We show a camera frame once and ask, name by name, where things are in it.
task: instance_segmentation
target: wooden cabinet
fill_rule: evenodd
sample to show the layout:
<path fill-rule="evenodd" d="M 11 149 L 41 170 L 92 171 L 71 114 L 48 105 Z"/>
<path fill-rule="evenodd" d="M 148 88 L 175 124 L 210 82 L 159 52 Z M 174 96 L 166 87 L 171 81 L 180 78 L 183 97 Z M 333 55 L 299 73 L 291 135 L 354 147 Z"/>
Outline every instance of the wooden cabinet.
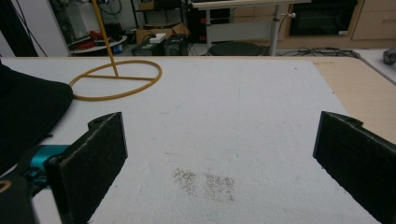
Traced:
<path fill-rule="evenodd" d="M 396 39 L 396 0 L 365 0 L 353 39 Z"/>

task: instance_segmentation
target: black cloth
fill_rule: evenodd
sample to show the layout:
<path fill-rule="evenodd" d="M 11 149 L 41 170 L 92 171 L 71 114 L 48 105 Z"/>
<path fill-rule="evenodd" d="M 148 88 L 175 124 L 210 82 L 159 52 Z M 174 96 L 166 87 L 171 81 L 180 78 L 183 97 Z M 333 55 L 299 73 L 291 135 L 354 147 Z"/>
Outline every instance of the black cloth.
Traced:
<path fill-rule="evenodd" d="M 0 174 L 48 136 L 72 100 L 67 84 L 13 71 L 0 61 Z"/>

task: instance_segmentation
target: table leg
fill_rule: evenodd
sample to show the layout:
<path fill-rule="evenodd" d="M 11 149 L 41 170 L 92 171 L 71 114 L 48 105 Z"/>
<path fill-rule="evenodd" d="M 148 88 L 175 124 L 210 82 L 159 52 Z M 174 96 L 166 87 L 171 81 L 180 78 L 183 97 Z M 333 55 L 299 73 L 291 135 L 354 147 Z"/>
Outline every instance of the table leg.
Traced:
<path fill-rule="evenodd" d="M 273 18 L 272 27 L 271 27 L 270 56 L 275 56 L 276 53 L 277 32 L 279 30 L 279 24 L 280 24 L 280 5 L 276 5 L 275 16 Z"/>

